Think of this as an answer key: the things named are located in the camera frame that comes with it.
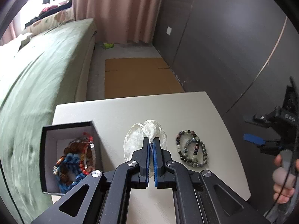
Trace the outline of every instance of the cardboard sheet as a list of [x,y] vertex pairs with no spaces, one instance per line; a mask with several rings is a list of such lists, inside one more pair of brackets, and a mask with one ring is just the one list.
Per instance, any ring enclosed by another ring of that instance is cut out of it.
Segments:
[[163,58],[106,60],[106,99],[183,92]]

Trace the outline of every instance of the light switch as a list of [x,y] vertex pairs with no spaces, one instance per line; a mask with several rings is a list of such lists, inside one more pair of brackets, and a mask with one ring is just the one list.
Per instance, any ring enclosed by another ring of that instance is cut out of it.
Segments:
[[172,28],[167,27],[167,31],[166,31],[166,33],[167,33],[168,35],[170,35],[170,34],[171,34],[171,30],[172,30]]

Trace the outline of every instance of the white table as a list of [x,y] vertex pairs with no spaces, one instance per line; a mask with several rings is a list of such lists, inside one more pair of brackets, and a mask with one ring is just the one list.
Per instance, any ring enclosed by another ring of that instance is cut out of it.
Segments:
[[[193,130],[207,148],[209,158],[205,168],[216,174],[244,200],[250,197],[234,143],[205,92],[58,105],[53,124],[93,120],[103,144],[101,154],[104,171],[109,171],[124,162],[123,143],[131,126],[151,119],[158,121],[165,131],[168,138],[167,150],[173,160],[181,162],[176,151],[176,135],[182,130]],[[189,166],[187,168],[203,170]],[[172,190],[156,189],[153,178],[149,180],[146,190],[132,189],[127,223],[176,223]]]

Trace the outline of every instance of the floor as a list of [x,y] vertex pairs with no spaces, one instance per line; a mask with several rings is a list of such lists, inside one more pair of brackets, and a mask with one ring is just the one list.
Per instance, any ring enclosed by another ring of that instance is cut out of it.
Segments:
[[95,44],[89,69],[86,100],[101,100],[105,95],[105,61],[113,58],[161,57],[153,45],[145,43],[115,44],[114,48],[103,49]]

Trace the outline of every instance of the green bed sheet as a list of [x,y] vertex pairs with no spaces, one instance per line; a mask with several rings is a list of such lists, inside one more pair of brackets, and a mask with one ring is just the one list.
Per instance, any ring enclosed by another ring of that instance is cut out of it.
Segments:
[[0,160],[17,208],[2,174],[0,196],[19,224],[52,204],[41,192],[41,129],[52,123],[56,105],[74,102],[95,30],[93,19],[67,23],[33,37],[14,59],[0,57]]

